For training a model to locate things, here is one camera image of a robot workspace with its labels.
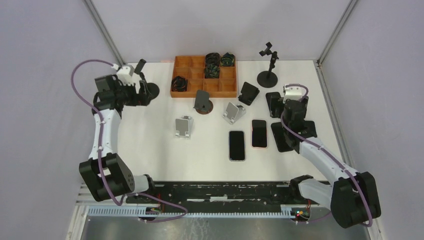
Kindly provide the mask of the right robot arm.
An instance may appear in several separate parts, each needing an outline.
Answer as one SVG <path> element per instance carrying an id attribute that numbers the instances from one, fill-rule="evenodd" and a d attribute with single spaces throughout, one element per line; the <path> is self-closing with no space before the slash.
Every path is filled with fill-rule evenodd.
<path id="1" fill-rule="evenodd" d="M 342 228 L 371 227 L 382 213 L 375 178 L 333 155 L 318 138 L 315 123 L 305 119 L 306 113 L 304 100 L 287 100 L 280 115 L 282 135 L 287 148 L 312 163 L 328 183 L 311 175 L 293 178 L 289 199 L 295 204 L 306 200 L 318 203 L 330 211 Z"/>

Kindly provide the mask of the black phone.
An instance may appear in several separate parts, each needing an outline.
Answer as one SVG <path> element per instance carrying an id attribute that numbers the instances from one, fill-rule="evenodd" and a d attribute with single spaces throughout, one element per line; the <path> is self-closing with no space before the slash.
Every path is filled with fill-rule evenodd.
<path id="1" fill-rule="evenodd" d="M 269 115 L 271 118 L 280 118 L 284 109 L 283 98 L 279 92 L 268 92 L 265 94 Z"/>
<path id="2" fill-rule="evenodd" d="M 293 151 L 294 137 L 282 126 L 282 123 L 274 122 L 270 126 L 278 152 L 285 153 Z"/>

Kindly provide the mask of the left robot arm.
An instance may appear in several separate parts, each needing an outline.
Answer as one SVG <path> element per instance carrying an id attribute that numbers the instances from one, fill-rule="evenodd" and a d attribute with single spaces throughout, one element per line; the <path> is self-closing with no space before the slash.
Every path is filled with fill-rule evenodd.
<path id="1" fill-rule="evenodd" d="M 125 106 L 148 106 L 159 94 L 159 87 L 139 80 L 139 90 L 134 83 L 124 84 L 115 74 L 95 79 L 97 92 L 89 104 L 95 120 L 95 137 L 88 160 L 79 164 L 79 173 L 97 202 L 134 195 L 145 204 L 157 198 L 154 181 L 148 174 L 134 176 L 118 154 L 118 132 Z"/>

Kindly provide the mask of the pink case phone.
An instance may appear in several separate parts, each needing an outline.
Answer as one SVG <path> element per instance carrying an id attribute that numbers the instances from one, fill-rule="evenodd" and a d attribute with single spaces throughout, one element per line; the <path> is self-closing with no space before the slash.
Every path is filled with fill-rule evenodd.
<path id="1" fill-rule="evenodd" d="M 268 147 L 267 122 L 261 119 L 251 121 L 251 145 L 253 148 L 266 149 Z"/>

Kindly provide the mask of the phone with clear case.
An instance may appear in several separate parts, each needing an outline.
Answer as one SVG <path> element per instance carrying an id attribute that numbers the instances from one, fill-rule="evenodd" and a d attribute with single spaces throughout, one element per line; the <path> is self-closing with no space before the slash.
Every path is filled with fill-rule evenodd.
<path id="1" fill-rule="evenodd" d="M 243 131 L 232 130 L 229 132 L 229 160 L 242 162 L 246 160 L 245 134 Z"/>

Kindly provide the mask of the black clamp stand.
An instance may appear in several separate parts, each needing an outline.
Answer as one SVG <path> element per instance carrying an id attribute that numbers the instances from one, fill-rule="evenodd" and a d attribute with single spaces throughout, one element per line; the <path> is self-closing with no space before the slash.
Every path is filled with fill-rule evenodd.
<path id="1" fill-rule="evenodd" d="M 138 95 L 145 106 L 147 106 L 149 102 L 155 99 L 160 93 L 160 88 L 158 87 L 158 85 L 153 82 L 147 82 L 146 77 L 142 72 L 146 63 L 146 60 L 140 59 L 134 69 L 134 72 L 141 78 L 141 80 L 139 81 L 140 88 Z"/>
<path id="2" fill-rule="evenodd" d="M 259 54 L 263 56 L 270 56 L 270 62 L 268 70 L 262 71 L 257 75 L 257 83 L 263 87 L 263 88 L 273 88 L 278 83 L 278 77 L 277 75 L 272 72 L 272 70 L 275 68 L 275 63 L 279 59 L 278 52 L 272 51 L 272 44 L 271 42 L 267 42 L 266 49 L 261 50 Z"/>

